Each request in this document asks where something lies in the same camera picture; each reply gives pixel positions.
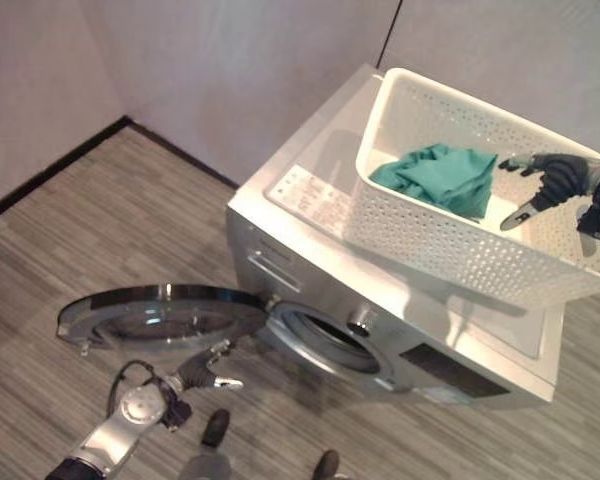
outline metal robot arm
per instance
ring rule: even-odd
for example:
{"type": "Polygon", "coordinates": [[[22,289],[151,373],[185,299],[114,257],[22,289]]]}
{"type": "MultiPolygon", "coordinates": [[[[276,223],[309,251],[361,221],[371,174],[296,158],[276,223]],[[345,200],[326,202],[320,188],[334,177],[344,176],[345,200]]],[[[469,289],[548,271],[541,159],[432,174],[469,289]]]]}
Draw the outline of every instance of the metal robot arm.
{"type": "Polygon", "coordinates": [[[112,478],[127,461],[140,437],[157,423],[174,431],[191,416],[191,407],[180,400],[189,388],[242,388],[242,382],[217,377],[208,366],[226,353],[224,340],[194,355],[173,375],[127,391],[109,418],[93,430],[46,480],[102,480],[112,478]]]}
{"type": "Polygon", "coordinates": [[[577,195],[592,195],[592,205],[580,218],[578,230],[600,240],[600,159],[563,153],[516,155],[499,165],[507,171],[524,168],[521,175],[542,172],[542,186],[500,225],[510,230],[538,213],[577,195]]]}

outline person's foot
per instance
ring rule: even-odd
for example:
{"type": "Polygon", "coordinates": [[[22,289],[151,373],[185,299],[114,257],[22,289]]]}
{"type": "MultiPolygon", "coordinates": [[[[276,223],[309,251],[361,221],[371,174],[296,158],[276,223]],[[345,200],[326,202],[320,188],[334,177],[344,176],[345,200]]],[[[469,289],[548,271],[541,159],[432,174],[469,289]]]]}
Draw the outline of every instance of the person's foot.
{"type": "Polygon", "coordinates": [[[316,465],[313,471],[313,477],[311,480],[327,480],[335,477],[338,473],[338,466],[340,465],[340,456],[335,450],[327,450],[320,457],[318,465],[316,465]]]}
{"type": "Polygon", "coordinates": [[[204,429],[200,443],[207,447],[218,448],[220,443],[222,443],[224,434],[227,433],[230,419],[231,414],[229,410],[220,409],[213,412],[213,415],[211,415],[211,418],[207,422],[207,428],[204,429]]]}

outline washing machine door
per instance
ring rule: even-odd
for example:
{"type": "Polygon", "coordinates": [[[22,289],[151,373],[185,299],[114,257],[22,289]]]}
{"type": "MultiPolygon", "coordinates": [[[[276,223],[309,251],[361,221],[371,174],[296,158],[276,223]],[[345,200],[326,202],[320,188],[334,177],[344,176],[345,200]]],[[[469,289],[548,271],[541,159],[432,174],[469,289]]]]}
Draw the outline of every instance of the washing machine door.
{"type": "Polygon", "coordinates": [[[204,285],[122,288],[81,298],[58,315],[57,336],[124,357],[183,357],[262,328],[268,314],[250,294],[204,285]]]}

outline washing machine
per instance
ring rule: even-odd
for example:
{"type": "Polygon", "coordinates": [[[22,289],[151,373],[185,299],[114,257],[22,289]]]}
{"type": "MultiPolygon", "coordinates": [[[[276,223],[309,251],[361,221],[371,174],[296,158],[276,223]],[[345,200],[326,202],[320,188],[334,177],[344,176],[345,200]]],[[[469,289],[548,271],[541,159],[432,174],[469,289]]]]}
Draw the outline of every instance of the washing machine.
{"type": "Polygon", "coordinates": [[[239,291],[105,292],[66,307],[58,335],[83,346],[194,348],[201,338],[253,333],[370,398],[498,409],[550,402],[563,305],[522,310],[343,240],[356,152],[381,82],[373,68],[358,70],[236,192],[227,236],[239,291]]]}

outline plastic basket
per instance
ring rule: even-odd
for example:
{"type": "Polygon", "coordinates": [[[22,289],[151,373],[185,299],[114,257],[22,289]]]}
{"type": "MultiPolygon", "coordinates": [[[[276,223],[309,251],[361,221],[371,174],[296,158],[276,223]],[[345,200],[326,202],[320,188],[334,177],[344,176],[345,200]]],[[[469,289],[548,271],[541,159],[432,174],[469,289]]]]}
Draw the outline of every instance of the plastic basket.
{"type": "Polygon", "coordinates": [[[493,105],[408,70],[391,69],[356,158],[358,180],[343,232],[346,241],[528,309],[600,293],[600,241],[576,230],[578,212],[589,199],[572,198],[501,232],[500,222],[537,191],[537,176],[494,169],[492,199],[480,223],[369,180],[378,166],[439,142],[494,152],[498,161],[531,152],[600,158],[493,105]],[[587,252],[592,248],[593,254],[587,252]]]}

